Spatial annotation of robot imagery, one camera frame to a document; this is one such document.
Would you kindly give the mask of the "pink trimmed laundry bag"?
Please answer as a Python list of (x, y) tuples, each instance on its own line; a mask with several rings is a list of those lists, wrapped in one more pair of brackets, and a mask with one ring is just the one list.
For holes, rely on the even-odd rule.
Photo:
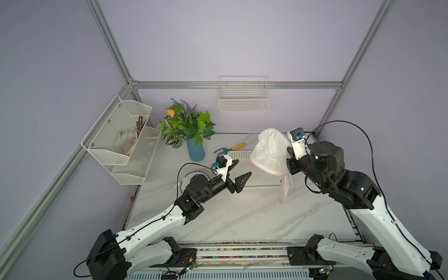
[(290, 141), (283, 133), (277, 129), (268, 128), (259, 134), (258, 143), (249, 156), (249, 160), (254, 166), (281, 178), (281, 188), (278, 193), (280, 203), (287, 200), (288, 191), (294, 185), (287, 168), (287, 148), (290, 147)]

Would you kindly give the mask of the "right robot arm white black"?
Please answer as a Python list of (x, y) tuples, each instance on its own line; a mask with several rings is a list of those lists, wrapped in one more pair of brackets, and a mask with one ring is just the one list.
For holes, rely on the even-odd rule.
[(323, 194), (367, 226), (378, 247), (358, 247), (313, 235), (306, 248), (317, 258), (334, 261), (372, 275), (377, 280), (432, 280), (442, 258), (422, 247), (386, 205), (373, 180), (344, 168), (344, 151), (328, 141), (306, 148), (305, 140), (292, 141), (287, 149), (290, 174), (303, 173)]

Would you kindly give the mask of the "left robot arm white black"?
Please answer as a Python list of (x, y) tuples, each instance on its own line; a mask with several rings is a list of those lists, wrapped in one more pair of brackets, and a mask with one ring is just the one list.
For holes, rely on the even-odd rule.
[(238, 163), (229, 156), (218, 156), (211, 167), (215, 177), (194, 175), (166, 210), (130, 229), (101, 233), (83, 262), (88, 276), (93, 280), (124, 280), (152, 266), (176, 265), (182, 250), (167, 234), (196, 219), (204, 211), (204, 203), (220, 192), (241, 193), (252, 173), (231, 179), (229, 173)]

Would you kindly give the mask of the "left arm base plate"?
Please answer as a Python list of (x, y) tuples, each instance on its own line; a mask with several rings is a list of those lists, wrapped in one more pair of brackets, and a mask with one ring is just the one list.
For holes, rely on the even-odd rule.
[(170, 268), (184, 268), (196, 262), (196, 248), (182, 248), (179, 252), (173, 253), (167, 266)]

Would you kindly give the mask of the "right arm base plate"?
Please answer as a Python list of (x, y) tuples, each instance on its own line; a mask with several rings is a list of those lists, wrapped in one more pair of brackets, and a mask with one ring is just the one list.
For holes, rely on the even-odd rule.
[(333, 266), (334, 261), (324, 260), (314, 248), (287, 247), (288, 260), (291, 266)]

